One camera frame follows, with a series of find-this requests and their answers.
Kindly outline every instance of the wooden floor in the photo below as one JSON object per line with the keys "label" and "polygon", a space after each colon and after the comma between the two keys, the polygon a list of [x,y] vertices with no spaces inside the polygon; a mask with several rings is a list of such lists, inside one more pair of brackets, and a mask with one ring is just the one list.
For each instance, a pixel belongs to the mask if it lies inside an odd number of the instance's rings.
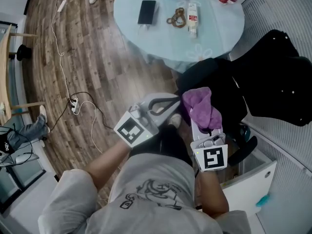
{"label": "wooden floor", "polygon": [[[23,62],[23,75],[28,102],[45,101],[48,124],[52,127],[66,106],[66,88],[51,30],[56,0],[30,0],[25,32],[39,38],[27,38],[24,44],[33,49],[33,57]],[[120,34],[113,17],[114,0],[68,0],[64,10],[57,13],[53,27],[59,50],[64,52],[62,64],[70,94],[86,91],[104,112],[106,124],[114,127],[125,110],[151,92],[176,91],[176,74],[162,63],[147,65],[134,54]],[[86,94],[79,101],[91,100]],[[37,112],[32,112],[36,119]],[[91,141],[94,108],[85,103],[78,116],[65,111],[55,129],[48,135],[45,152],[61,176],[63,171],[82,168],[100,153]],[[187,138],[189,129],[182,135]],[[94,141],[105,151],[118,137],[102,124],[94,125]],[[99,194],[105,205],[110,188],[117,176]]]}

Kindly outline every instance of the gray pants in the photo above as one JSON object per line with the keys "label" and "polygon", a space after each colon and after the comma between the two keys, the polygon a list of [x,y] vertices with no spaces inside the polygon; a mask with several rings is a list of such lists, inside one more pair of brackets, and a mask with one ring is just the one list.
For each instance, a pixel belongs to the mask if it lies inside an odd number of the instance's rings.
{"label": "gray pants", "polygon": [[40,138],[48,133],[48,128],[45,124],[44,116],[39,115],[35,123],[28,124],[17,130],[17,132],[19,134],[17,134],[15,131],[11,131],[7,136],[9,144],[12,146],[14,151],[16,151],[23,143]]}

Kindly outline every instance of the smartphone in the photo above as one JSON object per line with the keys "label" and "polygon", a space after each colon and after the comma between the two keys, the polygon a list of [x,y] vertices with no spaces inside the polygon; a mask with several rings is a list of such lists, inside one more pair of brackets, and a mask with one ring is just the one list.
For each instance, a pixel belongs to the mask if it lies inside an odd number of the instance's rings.
{"label": "smartphone", "polygon": [[143,24],[151,25],[153,23],[155,6],[156,6],[155,0],[143,0],[137,23],[141,25]]}

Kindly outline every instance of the round table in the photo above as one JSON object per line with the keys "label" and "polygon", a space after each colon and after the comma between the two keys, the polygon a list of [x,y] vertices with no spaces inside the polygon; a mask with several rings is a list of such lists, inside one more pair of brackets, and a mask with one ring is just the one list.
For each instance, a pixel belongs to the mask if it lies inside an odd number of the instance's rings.
{"label": "round table", "polygon": [[[125,38],[134,44],[147,62],[162,59],[183,73],[200,60],[216,58],[230,52],[244,30],[241,4],[223,5],[218,0],[156,0],[158,9],[153,24],[140,27],[138,15],[143,0],[115,0],[114,18]],[[197,38],[190,37],[187,25],[175,28],[166,19],[179,7],[197,5]]]}

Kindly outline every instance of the purple cloth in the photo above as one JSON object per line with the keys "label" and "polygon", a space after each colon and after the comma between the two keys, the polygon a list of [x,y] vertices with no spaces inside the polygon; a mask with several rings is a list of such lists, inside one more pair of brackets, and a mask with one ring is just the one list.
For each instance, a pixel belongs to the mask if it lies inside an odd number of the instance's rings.
{"label": "purple cloth", "polygon": [[191,119],[202,129],[222,127],[221,113],[210,103],[211,94],[209,87],[203,87],[191,89],[182,95],[183,104]]}

